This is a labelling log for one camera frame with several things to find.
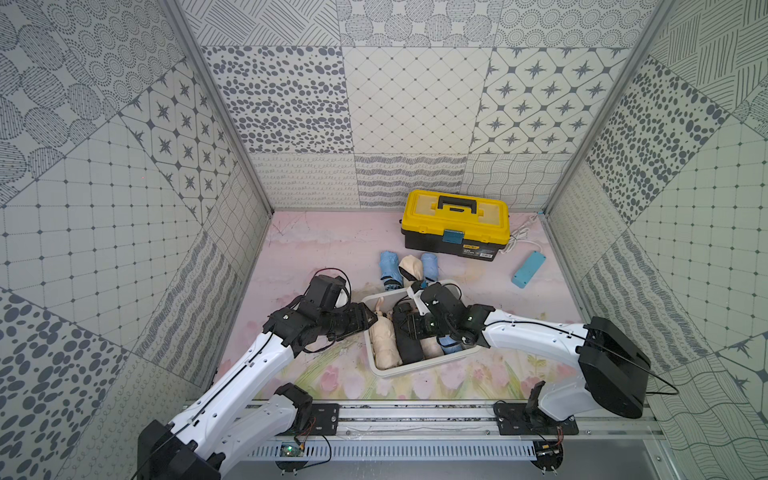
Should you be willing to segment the beige umbrella black stripes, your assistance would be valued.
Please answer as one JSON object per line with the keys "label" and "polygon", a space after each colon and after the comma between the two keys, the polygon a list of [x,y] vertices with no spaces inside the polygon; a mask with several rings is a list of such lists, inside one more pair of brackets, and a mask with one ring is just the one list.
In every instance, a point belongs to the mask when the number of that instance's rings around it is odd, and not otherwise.
{"label": "beige umbrella black stripes", "polygon": [[435,337],[421,339],[420,345],[425,359],[438,358],[444,355],[443,348]]}

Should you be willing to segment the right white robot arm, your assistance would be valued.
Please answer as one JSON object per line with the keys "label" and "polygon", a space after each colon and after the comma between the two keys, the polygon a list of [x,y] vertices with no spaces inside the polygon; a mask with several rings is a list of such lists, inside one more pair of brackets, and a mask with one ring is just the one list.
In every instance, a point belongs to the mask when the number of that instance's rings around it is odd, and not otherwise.
{"label": "right white robot arm", "polygon": [[651,362],[610,320],[553,323],[490,305],[465,305],[438,282],[416,284],[406,292],[416,307],[405,320],[414,339],[447,336],[463,347],[523,351],[578,371],[561,382],[537,384],[527,403],[530,415],[563,422],[602,408],[623,418],[642,416]]}

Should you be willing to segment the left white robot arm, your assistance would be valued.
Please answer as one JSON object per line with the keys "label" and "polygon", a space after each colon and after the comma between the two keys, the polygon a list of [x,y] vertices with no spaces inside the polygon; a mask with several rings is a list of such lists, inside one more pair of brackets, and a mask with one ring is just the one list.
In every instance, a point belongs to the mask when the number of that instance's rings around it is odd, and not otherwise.
{"label": "left white robot arm", "polygon": [[376,320],[369,307],[352,301],[342,270],[320,270],[304,293],[269,315],[247,352],[198,400],[170,422],[154,420],[143,429],[134,478],[221,479],[263,442],[309,433],[313,399],[292,383],[258,409],[246,407],[319,337],[336,343]]}

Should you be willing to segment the white plastic storage box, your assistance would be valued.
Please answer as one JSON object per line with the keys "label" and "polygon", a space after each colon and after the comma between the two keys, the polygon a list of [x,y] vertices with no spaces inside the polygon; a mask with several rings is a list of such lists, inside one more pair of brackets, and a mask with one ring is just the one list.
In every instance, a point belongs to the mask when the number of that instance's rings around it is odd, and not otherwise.
{"label": "white plastic storage box", "polygon": [[[361,302],[364,303],[370,310],[375,311],[375,307],[378,301],[382,300],[381,311],[383,313],[386,313],[393,308],[393,306],[398,300],[406,296],[407,296],[407,289],[402,288],[402,289],[390,290],[390,291],[368,295],[364,297],[361,300]],[[460,359],[466,358],[468,356],[471,356],[480,352],[480,347],[474,346],[472,348],[463,349],[460,352],[454,352],[451,354],[442,355],[442,356],[438,356],[431,359],[425,359],[420,362],[415,362],[411,364],[401,365],[401,366],[382,370],[382,369],[379,369],[375,363],[376,353],[370,337],[370,331],[366,330],[363,332],[363,334],[364,334],[367,357],[368,357],[371,370],[376,376],[381,378],[391,378],[391,377],[396,377],[400,375],[415,373],[418,371],[434,368],[442,364],[458,361]]]}

